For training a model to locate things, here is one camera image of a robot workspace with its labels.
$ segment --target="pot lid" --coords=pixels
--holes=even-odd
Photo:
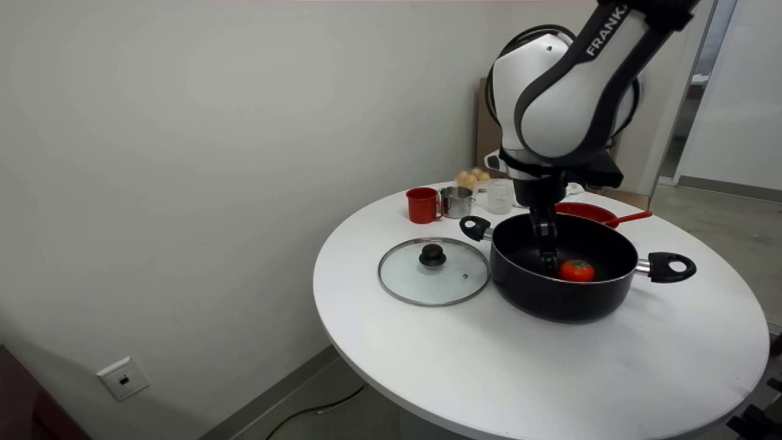
[[[451,236],[408,240],[380,263],[383,289],[408,302],[451,306],[471,299],[490,284],[480,250]]]

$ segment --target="black pan handle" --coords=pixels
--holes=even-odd
[[[647,261],[639,263],[639,271],[647,273],[656,284],[677,284],[693,279],[700,269],[685,255],[652,251]]]
[[[471,236],[475,241],[481,241],[487,236],[491,236],[491,222],[487,217],[477,217],[477,216],[465,216],[459,220],[459,228],[466,236]]]

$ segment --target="wall socket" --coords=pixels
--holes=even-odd
[[[99,379],[113,394],[115,401],[128,401],[129,396],[149,387],[149,382],[141,377],[139,366],[129,357],[100,370]]]

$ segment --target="robotic arm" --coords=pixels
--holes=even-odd
[[[693,19],[697,0],[598,0],[573,37],[534,27],[507,44],[487,82],[490,113],[501,125],[497,169],[531,207],[547,271],[554,271],[554,203],[570,180],[619,185],[606,151],[636,110],[636,75],[667,37]]]

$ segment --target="round white table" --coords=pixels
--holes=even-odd
[[[567,200],[636,213],[592,192]],[[501,220],[481,207],[475,216]],[[693,257],[700,273],[685,284],[636,277],[627,302],[586,326],[534,317],[493,284],[457,306],[411,306],[383,290],[380,258],[411,236],[469,240],[454,220],[408,222],[405,196],[397,192],[327,236],[313,277],[315,306],[341,355],[374,389],[466,438],[634,440],[697,429],[761,382],[765,316],[735,269],[685,229],[647,217],[619,231],[640,257]],[[490,257],[491,241],[477,247]]]

